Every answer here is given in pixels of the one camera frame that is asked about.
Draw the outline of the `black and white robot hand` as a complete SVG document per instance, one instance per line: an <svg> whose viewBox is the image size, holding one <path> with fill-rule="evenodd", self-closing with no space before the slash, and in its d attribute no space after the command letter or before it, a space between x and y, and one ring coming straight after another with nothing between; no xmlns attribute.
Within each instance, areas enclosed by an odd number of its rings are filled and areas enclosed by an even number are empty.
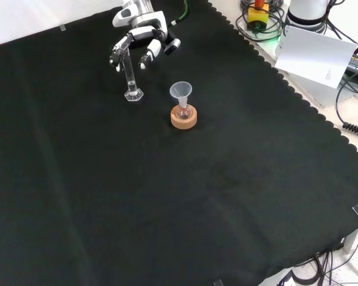
<svg viewBox="0 0 358 286"><path fill-rule="evenodd" d="M139 67L144 70L158 56L162 44L167 39L167 26L163 12L140 14L136 4L123 8L112 21L114 27L130 26L125 36L112 48L109 64L121 71L121 62L127 49L139 43L149 44L146 53L139 60Z"/></svg>

